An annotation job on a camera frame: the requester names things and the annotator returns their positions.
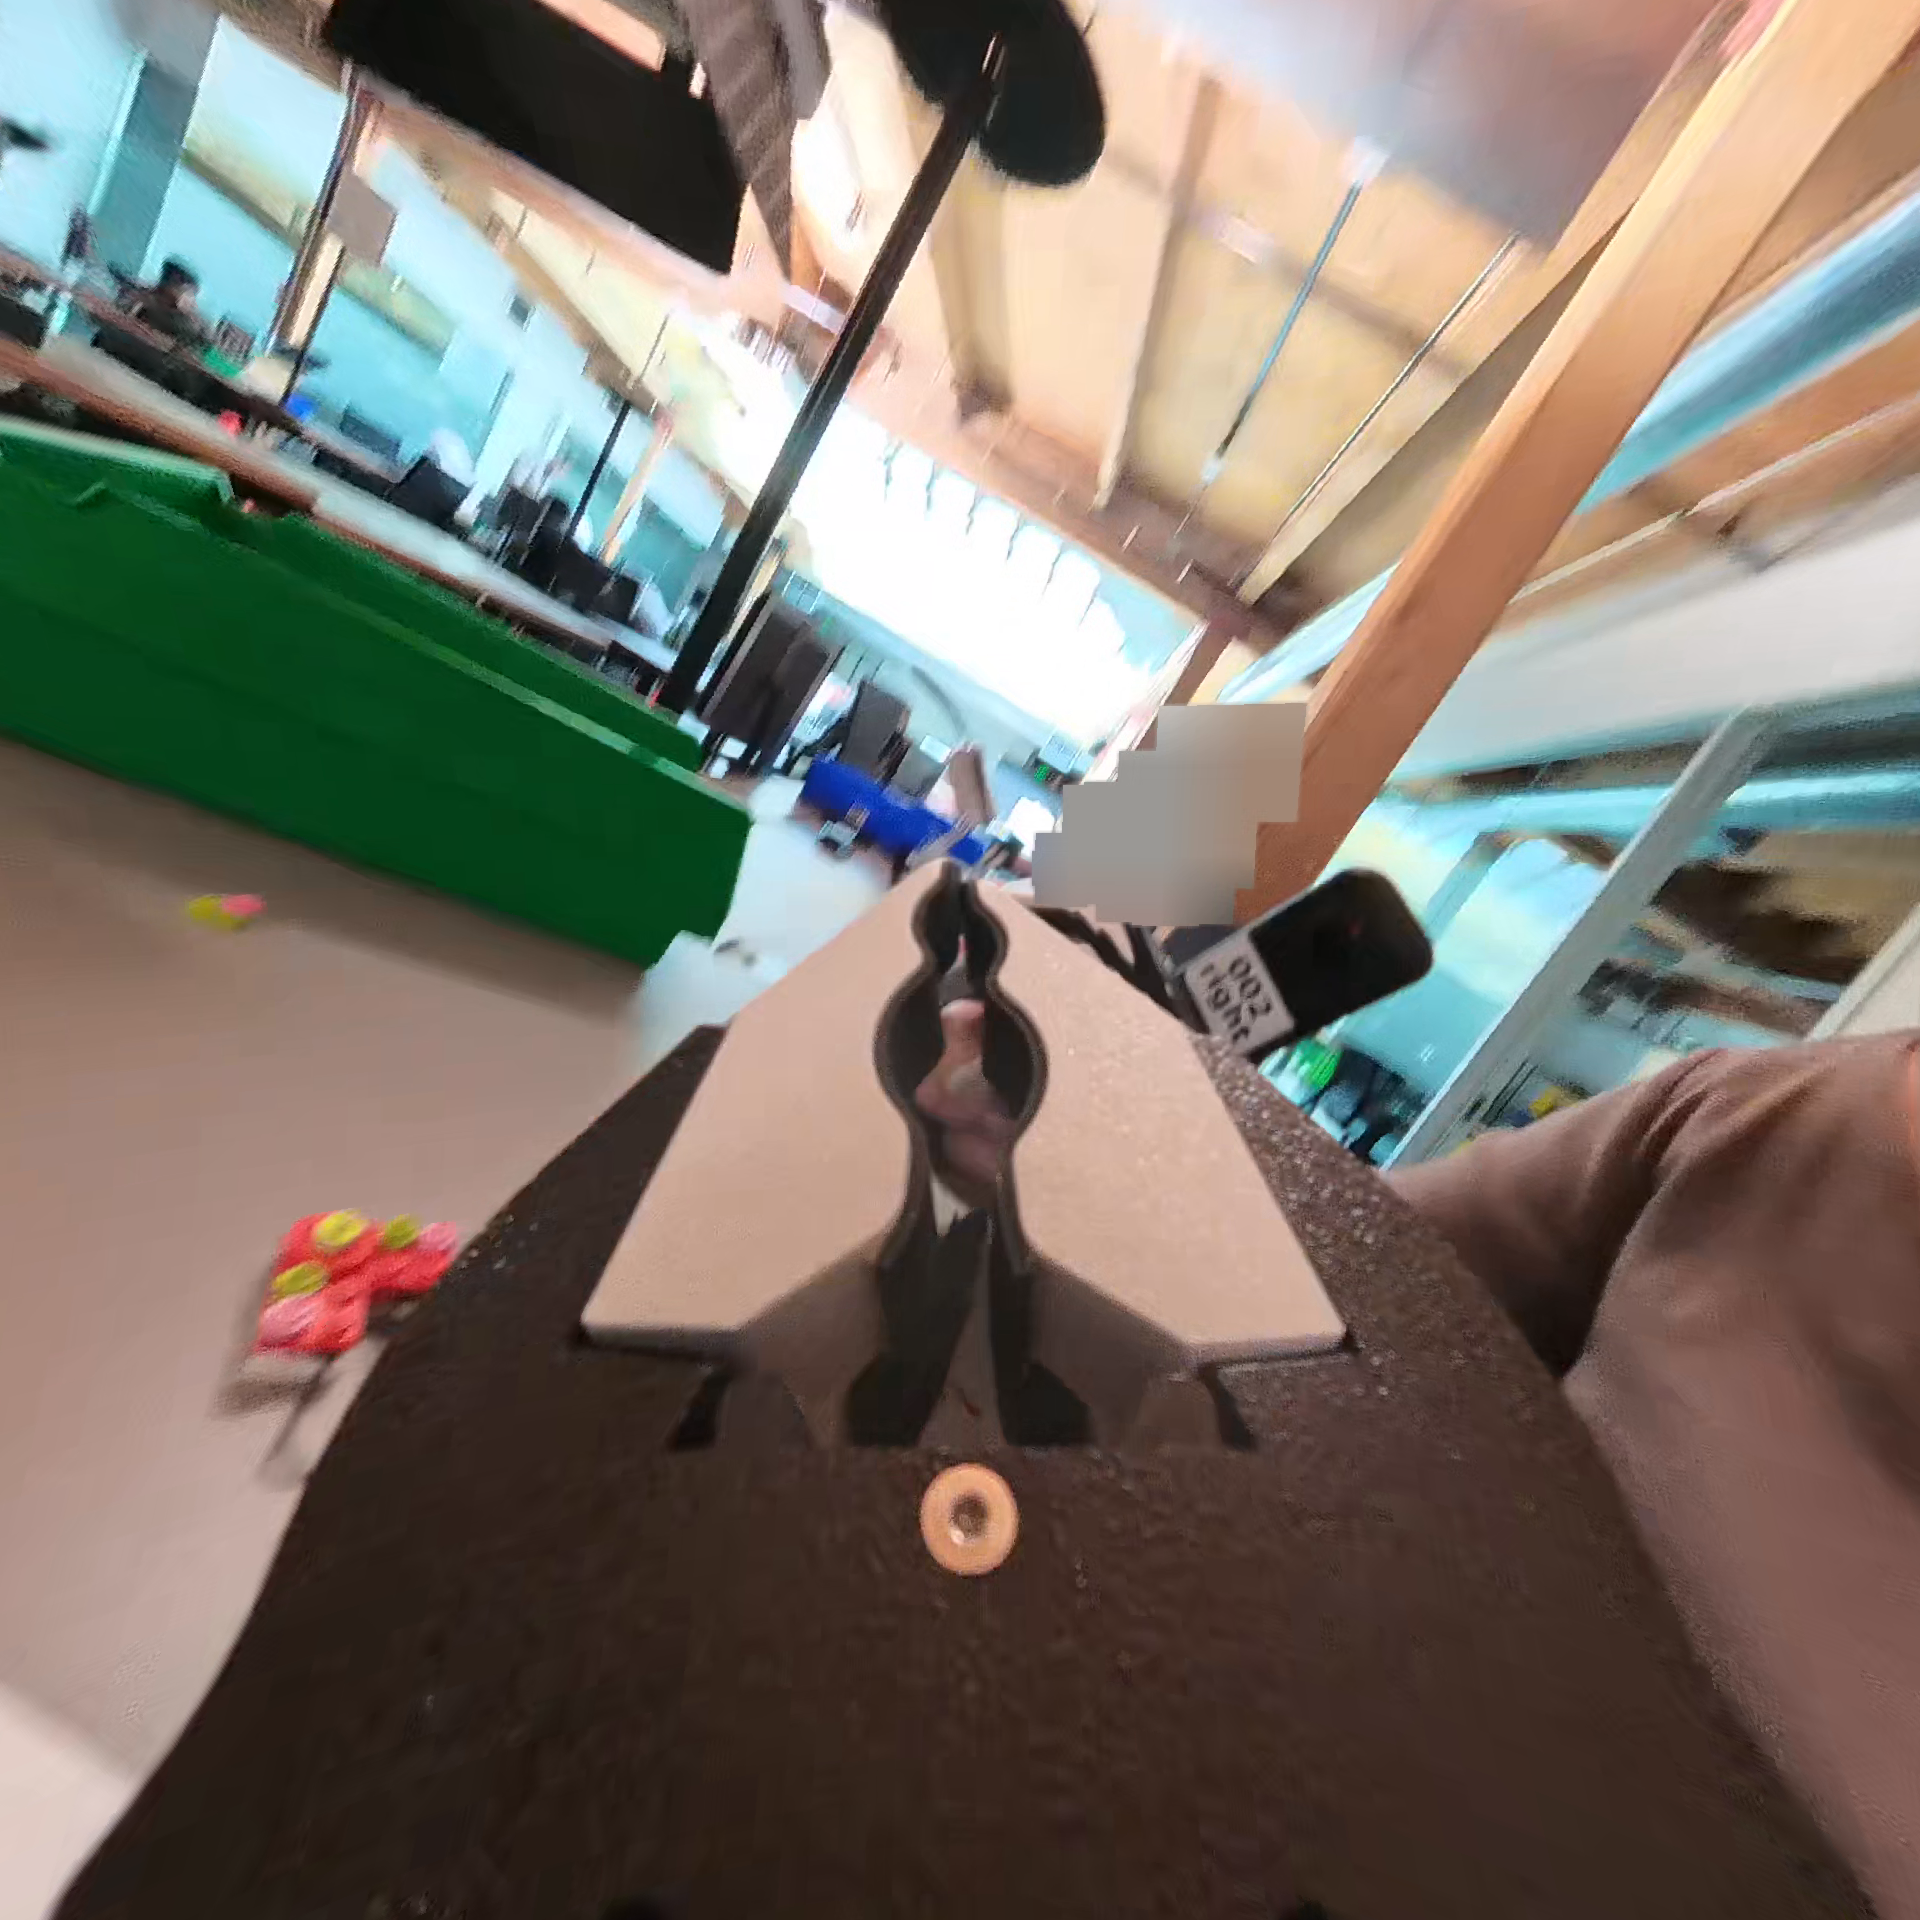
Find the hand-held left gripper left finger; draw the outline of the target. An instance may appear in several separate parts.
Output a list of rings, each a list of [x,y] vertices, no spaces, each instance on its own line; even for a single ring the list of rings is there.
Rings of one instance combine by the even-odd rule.
[[[927,919],[958,883],[908,875],[733,1016],[587,1298],[591,1345],[774,1379],[817,1441],[845,1441],[926,1159],[879,1032],[938,981]]]

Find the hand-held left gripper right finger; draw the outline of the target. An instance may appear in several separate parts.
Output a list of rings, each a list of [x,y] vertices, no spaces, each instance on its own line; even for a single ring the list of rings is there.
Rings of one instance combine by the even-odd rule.
[[[981,883],[967,966],[1015,1118],[983,1281],[1005,1442],[1250,1449],[1230,1373],[1348,1331],[1195,1037]]]

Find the person's right forearm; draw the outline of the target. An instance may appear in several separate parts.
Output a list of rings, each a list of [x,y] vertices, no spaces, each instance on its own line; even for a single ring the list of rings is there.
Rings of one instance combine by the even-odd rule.
[[[1385,1184],[1557,1379],[1634,1281],[1911,1306],[1916,1032],[1698,1053]]]

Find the red lego heart section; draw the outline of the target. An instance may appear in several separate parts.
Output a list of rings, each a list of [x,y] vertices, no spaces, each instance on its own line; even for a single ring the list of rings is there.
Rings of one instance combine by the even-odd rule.
[[[335,1361],[434,1291],[462,1249],[444,1222],[333,1209],[278,1241],[260,1291],[249,1358]]]

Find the person's right hand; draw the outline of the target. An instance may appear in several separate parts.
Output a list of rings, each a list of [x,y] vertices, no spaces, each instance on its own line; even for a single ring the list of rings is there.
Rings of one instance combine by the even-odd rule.
[[[1011,1110],[986,1070],[988,1011],[978,1000],[941,1009],[941,1054],[916,1089],[931,1161],[970,1208],[988,1208],[1017,1139]]]

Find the blue storage bin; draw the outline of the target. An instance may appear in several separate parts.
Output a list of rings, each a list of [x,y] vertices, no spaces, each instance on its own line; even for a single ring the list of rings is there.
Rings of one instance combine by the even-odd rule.
[[[990,855],[983,831],[951,822],[841,760],[809,761],[799,806],[823,823],[850,826],[859,846],[884,855],[900,871],[940,858],[974,870]]]

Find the black computer monitor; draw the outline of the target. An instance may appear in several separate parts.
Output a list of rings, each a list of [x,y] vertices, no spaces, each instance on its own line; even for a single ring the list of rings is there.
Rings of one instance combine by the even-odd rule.
[[[809,616],[779,590],[763,593],[703,696],[703,770],[725,761],[749,777],[767,774],[836,656]]]

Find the green plastic bin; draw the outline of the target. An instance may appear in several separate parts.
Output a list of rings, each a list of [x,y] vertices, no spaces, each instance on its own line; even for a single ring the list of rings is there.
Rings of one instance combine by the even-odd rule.
[[[137,616],[221,610],[292,639],[350,617],[441,649],[692,774],[699,753],[635,696],[374,550],[301,515],[247,510],[226,474],[155,448],[4,418],[4,562]]]
[[[53,575],[4,562],[20,745],[639,970],[727,923],[751,817],[697,776],[363,619],[281,639]]]

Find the person's torso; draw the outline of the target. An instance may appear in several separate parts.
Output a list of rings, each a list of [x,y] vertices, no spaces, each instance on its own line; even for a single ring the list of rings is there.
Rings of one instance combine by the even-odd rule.
[[[1916,1915],[1916,1310],[1617,1281],[1567,1397],[1757,1750]]]

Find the black support pole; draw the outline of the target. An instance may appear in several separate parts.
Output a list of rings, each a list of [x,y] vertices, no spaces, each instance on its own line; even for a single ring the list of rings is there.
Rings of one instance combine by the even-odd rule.
[[[1092,171],[1107,145],[1097,72],[1067,5],[878,5],[878,18],[902,77],[938,119],[823,369],[806,385],[699,616],[655,689],[666,714],[692,707],[709,665],[731,639],[755,575],[965,158],[978,154],[1017,186],[1067,187]]]

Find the white instruction booklet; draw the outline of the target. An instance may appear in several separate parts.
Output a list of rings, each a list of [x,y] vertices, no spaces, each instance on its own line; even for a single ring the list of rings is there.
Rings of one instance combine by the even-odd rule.
[[[137,1783],[134,1770],[3,1687],[3,1915],[50,1915]]]

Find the black hanging panel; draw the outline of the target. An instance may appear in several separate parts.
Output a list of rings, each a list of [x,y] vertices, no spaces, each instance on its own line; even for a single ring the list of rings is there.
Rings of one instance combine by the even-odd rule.
[[[793,143],[833,74],[814,3],[340,3],[324,46],[716,274],[756,207],[790,271]]]

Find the wooden support post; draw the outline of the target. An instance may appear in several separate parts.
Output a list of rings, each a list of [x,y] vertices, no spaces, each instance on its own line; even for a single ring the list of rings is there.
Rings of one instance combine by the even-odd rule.
[[[1325,870],[1727,282],[1914,37],[1907,3],[1778,5],[1717,79],[1315,685],[1301,800],[1290,823],[1260,829],[1237,923]]]

